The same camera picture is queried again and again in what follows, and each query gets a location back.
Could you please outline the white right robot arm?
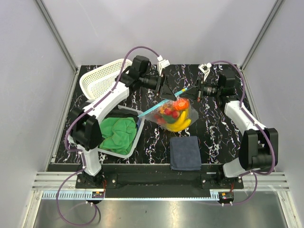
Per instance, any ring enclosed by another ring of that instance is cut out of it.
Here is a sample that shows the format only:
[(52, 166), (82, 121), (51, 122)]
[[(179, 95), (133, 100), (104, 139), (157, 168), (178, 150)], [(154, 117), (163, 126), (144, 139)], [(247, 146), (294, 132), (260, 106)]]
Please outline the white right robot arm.
[(199, 101), (203, 96), (216, 99), (217, 106), (231, 119), (242, 134), (238, 158), (222, 166), (216, 184), (227, 188), (233, 178), (253, 173), (269, 175), (278, 162), (278, 131), (261, 124), (244, 106), (235, 93), (234, 75), (220, 74), (216, 84), (208, 84), (199, 78), (181, 93), (182, 98)]

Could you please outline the red fake strawberry bunch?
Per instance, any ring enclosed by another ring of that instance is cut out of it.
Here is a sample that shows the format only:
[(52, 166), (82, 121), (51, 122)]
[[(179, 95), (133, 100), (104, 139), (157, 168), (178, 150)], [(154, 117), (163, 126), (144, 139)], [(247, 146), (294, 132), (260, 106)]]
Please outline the red fake strawberry bunch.
[(159, 122), (174, 123), (180, 116), (180, 112), (170, 107), (161, 107), (157, 110), (155, 118)]

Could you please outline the green microfibre cloth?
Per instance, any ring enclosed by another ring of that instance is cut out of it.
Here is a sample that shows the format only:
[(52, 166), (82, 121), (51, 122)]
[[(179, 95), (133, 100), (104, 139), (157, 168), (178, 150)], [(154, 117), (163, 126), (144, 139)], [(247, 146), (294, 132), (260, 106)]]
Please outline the green microfibre cloth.
[(137, 134), (137, 124), (133, 118), (109, 117), (100, 123), (103, 141), (100, 149), (128, 155)]

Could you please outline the white perforated plastic basket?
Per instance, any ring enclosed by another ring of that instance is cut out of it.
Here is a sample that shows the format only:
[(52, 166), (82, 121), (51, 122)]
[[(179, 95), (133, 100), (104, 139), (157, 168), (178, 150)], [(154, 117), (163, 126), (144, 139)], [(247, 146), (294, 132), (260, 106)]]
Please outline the white perforated plastic basket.
[(88, 100), (99, 98), (113, 87), (120, 73), (123, 60), (123, 58), (117, 59), (81, 76), (79, 85)]

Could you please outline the left aluminium frame post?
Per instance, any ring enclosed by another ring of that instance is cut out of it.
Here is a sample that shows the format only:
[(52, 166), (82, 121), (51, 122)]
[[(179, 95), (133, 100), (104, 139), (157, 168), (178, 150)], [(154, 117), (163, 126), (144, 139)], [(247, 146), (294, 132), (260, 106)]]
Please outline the left aluminium frame post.
[(66, 61), (68, 62), (70, 68), (76, 72), (78, 70), (78, 66), (76, 65), (76, 63), (74, 62), (70, 52), (68, 51), (45, 3), (43, 0), (34, 0), (35, 4), (37, 5), (40, 13), (42, 14), (47, 26), (49, 27), (57, 45), (59, 46), (62, 54), (64, 55)]

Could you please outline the aluminium front rail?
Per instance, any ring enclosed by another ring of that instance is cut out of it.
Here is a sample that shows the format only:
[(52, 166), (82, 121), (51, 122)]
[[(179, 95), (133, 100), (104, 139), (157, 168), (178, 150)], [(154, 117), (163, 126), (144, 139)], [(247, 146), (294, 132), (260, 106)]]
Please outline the aluminium front rail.
[(83, 174), (72, 175), (69, 172), (39, 172), (34, 180), (33, 189), (56, 190), (64, 189), (118, 189), (125, 186), (153, 187), (194, 187), (204, 190), (253, 190), (257, 191), (289, 191), (285, 175), (274, 172), (268, 176), (246, 175), (242, 178), (217, 180), (215, 173), (190, 172), (127, 172), (106, 173), (89, 180)]

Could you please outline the aluminium frame post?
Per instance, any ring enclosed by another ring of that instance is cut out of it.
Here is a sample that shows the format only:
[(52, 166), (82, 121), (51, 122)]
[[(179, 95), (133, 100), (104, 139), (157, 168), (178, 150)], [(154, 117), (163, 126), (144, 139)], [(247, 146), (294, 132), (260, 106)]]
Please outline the aluminium frame post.
[(49, 27), (57, 45), (59, 46), (62, 54), (64, 55), (66, 61), (68, 62), (70, 68), (76, 72), (78, 70), (78, 66), (76, 65), (76, 63), (74, 62), (70, 52), (68, 51), (45, 3), (43, 0), (34, 0), (35, 4), (37, 5), (40, 13), (42, 14), (47, 26)]
[(284, 4), (284, 2), (285, 2), (284, 0), (276, 0), (274, 2), (268, 16), (266, 17), (266, 19), (265, 19), (261, 29), (259, 30), (254, 42), (252, 43), (251, 48), (249, 49), (244, 61), (240, 65), (240, 69), (242, 71), (244, 71), (246, 69), (246, 67), (248, 66), (250, 60), (252, 59), (253, 55), (257, 51), (259, 45), (261, 44), (261, 42), (262, 42), (264, 36), (266, 35), (267, 31), (269, 30), (270, 26), (274, 22), (277, 14), (279, 13), (282, 5)]

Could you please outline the orange fake bell pepper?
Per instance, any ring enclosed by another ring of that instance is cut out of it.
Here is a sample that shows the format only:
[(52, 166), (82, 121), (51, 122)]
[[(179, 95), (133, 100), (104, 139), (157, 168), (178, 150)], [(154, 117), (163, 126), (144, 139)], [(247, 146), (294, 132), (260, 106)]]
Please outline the orange fake bell pepper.
[(190, 103), (189, 103), (188, 99), (186, 99), (186, 98), (179, 98), (178, 100), (176, 100), (173, 103), (173, 108), (176, 111), (183, 111), (183, 110), (188, 109), (189, 105), (190, 105)]

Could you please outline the clear zip top bag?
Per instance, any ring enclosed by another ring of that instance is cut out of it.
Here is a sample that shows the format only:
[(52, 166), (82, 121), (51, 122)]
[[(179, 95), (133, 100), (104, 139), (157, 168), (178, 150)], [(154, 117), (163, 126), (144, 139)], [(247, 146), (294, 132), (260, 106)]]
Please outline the clear zip top bag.
[(184, 88), (176, 92), (176, 101), (165, 99), (139, 114), (138, 117), (154, 122), (170, 132), (177, 133), (185, 130), (199, 118), (199, 114), (191, 106), (190, 100), (181, 98), (186, 91), (187, 88)]

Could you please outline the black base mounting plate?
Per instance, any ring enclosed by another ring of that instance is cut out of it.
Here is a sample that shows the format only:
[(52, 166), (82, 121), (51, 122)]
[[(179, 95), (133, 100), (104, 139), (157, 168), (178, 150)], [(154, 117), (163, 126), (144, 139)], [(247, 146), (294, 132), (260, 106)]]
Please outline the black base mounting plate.
[(139, 186), (190, 186), (202, 189), (234, 189), (244, 188), (239, 178), (219, 179), (215, 173), (200, 172), (142, 172), (142, 173), (105, 173), (96, 178), (96, 183), (80, 174), (76, 179), (77, 189), (97, 189), (106, 184), (107, 189)]

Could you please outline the black cloth in bin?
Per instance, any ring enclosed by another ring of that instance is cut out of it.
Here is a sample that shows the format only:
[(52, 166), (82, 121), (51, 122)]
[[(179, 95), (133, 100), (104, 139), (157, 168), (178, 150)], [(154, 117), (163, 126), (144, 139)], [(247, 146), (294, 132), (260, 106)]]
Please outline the black cloth in bin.
[(117, 118), (133, 118), (136, 124), (140, 124), (138, 113), (128, 109), (113, 109), (106, 117), (117, 117)]

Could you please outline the grey plastic bin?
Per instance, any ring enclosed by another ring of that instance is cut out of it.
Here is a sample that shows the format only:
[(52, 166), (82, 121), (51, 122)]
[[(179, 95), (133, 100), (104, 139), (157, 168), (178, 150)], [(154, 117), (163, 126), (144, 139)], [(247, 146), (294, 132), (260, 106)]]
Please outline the grey plastic bin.
[(118, 105), (100, 122), (102, 142), (97, 147), (99, 152), (118, 158), (132, 155), (144, 125), (139, 118), (142, 112)]

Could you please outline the yellow fake banana bunch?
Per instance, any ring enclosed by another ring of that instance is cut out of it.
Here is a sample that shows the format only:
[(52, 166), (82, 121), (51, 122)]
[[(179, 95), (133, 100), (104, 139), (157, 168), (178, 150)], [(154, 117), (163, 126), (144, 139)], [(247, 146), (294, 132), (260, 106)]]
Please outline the yellow fake banana bunch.
[(175, 123), (166, 124), (165, 128), (171, 132), (180, 132), (191, 124), (191, 119), (188, 118), (188, 111), (185, 110), (181, 113)]

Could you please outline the dark blue folded towel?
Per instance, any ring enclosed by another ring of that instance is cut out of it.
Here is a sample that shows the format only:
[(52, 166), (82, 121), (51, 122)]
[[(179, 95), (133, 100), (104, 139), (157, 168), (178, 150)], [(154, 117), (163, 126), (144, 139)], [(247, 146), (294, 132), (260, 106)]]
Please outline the dark blue folded towel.
[(175, 171), (200, 171), (201, 156), (197, 136), (170, 138), (170, 167)]

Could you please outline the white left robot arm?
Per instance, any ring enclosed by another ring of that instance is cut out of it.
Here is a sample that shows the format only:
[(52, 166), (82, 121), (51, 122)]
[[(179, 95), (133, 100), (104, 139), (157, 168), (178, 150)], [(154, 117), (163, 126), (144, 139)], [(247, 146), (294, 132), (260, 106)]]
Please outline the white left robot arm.
[(122, 66), (114, 84), (100, 98), (82, 109), (77, 109), (75, 120), (70, 125), (65, 136), (65, 146), (75, 144), (83, 162), (82, 170), (88, 174), (86, 183), (92, 188), (98, 188), (103, 181), (99, 174), (101, 164), (98, 160), (99, 145), (103, 137), (100, 123), (122, 100), (131, 92), (144, 87), (152, 90), (156, 96), (175, 101), (177, 98), (168, 85), (164, 72), (170, 62), (161, 56), (157, 58), (157, 71), (149, 75), (151, 62), (143, 56), (136, 56), (130, 66)]

